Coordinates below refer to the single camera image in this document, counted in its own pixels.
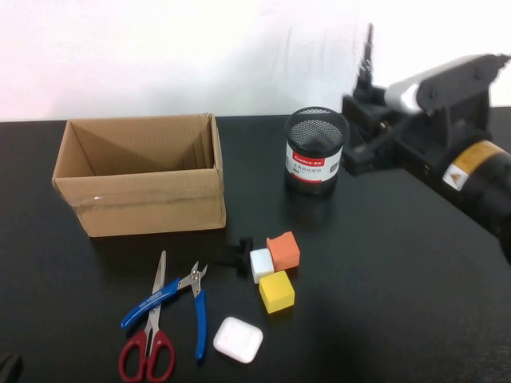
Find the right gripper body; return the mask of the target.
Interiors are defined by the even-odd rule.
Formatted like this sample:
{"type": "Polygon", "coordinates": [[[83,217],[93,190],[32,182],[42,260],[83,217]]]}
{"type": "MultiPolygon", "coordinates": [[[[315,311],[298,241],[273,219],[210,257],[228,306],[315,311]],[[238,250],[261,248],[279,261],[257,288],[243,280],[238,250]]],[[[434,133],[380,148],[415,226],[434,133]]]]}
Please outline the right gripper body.
{"type": "Polygon", "coordinates": [[[386,106],[346,95],[342,115],[348,122],[343,149],[346,170],[390,170],[402,167],[400,141],[406,117],[386,106]]]}

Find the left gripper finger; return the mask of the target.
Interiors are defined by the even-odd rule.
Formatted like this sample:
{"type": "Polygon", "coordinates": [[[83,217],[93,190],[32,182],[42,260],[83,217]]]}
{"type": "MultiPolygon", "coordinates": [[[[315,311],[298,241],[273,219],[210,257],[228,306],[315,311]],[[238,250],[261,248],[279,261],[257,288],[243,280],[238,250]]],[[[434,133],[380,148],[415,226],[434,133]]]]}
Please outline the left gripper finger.
{"type": "Polygon", "coordinates": [[[1,383],[16,383],[22,373],[22,357],[19,354],[2,354],[0,370],[1,383]]]}

